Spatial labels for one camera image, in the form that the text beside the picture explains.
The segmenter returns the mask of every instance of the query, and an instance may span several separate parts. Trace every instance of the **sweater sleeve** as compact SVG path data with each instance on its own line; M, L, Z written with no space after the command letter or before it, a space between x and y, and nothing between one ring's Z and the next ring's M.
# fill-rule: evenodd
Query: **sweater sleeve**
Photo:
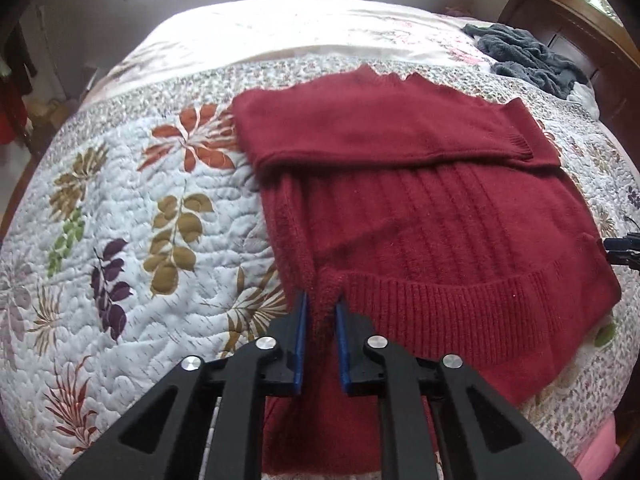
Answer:
M559 165L520 99L492 104L418 74L401 80L363 66L285 90L249 90L234 99L233 112L258 177L458 160Z

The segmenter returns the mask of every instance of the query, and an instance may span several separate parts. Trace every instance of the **gray towel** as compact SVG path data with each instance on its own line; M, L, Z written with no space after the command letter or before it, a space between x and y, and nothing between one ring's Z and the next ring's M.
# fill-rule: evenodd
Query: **gray towel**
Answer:
M478 49L498 61L492 70L499 75L528 81L561 99L567 98L576 81L589 81L573 61L549 50L527 30L495 23L491 27L468 24L462 31L479 36Z

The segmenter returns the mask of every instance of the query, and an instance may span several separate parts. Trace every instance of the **silver bolt head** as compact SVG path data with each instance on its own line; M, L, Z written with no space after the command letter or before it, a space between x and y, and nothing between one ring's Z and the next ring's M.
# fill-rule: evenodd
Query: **silver bolt head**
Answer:
M462 366L462 357L456 354L447 354L442 358L442 364L447 368L460 368Z
M190 355L188 357L185 357L180 365L188 372L193 372L194 370L197 370L202 366L202 359L200 359L196 355Z
M260 350L271 350L272 348L275 348L277 344L278 342L276 341L276 339L268 335L261 337L255 341L255 345Z
M383 335L372 335L369 339L367 339L367 344L371 348L384 348L389 344L389 341Z

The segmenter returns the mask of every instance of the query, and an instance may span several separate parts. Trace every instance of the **knit fabric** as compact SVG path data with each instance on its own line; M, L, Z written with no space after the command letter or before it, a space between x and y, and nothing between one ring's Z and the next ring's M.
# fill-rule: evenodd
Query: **knit fabric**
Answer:
M423 358L457 353L519 404L620 299L596 226L524 104L368 67L233 111L287 298L310 295L305 382L270 399L264 471L380 468L375 399L340 390L335 301Z

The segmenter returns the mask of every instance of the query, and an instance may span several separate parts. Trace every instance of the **quilted bedspread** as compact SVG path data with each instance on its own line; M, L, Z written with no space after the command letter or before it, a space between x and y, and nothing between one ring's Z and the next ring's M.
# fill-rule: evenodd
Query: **quilted bedspread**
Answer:
M182 357L232 354L285 309L232 98L367 62L505 103L519 96L603 236L640 221L625 155L578 104L466 67L307 56L236 64L85 107L58 134L0 252L0 411L56 479ZM640 346L640 285L522 410L570 460L611 414Z

